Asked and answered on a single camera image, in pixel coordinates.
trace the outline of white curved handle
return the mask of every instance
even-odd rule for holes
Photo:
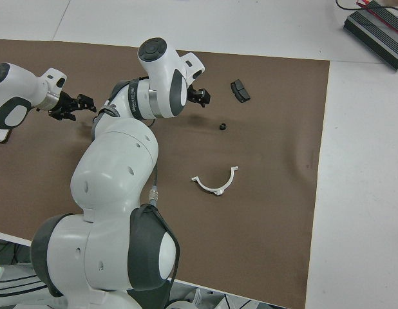
[[[192,181],[199,183],[199,185],[206,191],[213,192],[216,195],[222,195],[223,192],[225,191],[225,189],[231,185],[231,183],[233,181],[233,177],[234,177],[234,172],[237,171],[238,169],[239,169],[239,167],[237,167],[237,166],[231,167],[231,177],[229,177],[229,180],[227,181],[227,183],[225,183],[223,186],[221,186],[220,188],[217,188],[217,189],[212,189],[212,188],[206,187],[202,182],[200,182],[198,176],[193,177]]]

